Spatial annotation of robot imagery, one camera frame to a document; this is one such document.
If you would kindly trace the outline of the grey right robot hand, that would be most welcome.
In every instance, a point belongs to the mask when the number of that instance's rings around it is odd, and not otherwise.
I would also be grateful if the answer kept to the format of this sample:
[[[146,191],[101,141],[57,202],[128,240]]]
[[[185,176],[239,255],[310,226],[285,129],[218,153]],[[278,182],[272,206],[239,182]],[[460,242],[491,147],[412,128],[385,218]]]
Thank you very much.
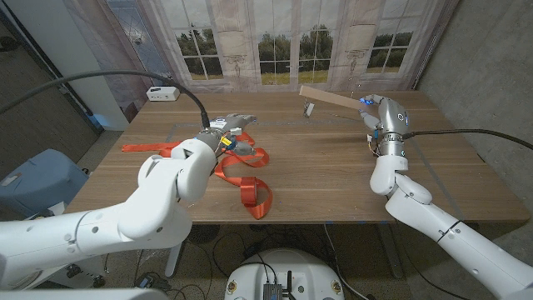
[[[405,156],[403,135],[408,133],[407,110],[391,98],[372,94],[359,99],[365,107],[360,115],[365,125],[373,131],[370,140],[376,141],[372,150],[377,156]]]

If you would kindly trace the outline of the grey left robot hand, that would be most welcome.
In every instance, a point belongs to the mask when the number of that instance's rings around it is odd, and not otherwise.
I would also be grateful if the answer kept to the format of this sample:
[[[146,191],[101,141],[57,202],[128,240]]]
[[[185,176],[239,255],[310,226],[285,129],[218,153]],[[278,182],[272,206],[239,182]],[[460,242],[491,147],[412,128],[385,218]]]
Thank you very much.
[[[216,155],[222,153],[224,146],[221,138],[225,133],[230,133],[234,128],[244,129],[249,123],[255,122],[257,117],[251,114],[231,113],[225,117],[215,117],[209,121],[209,127],[202,129],[196,139],[206,143]]]

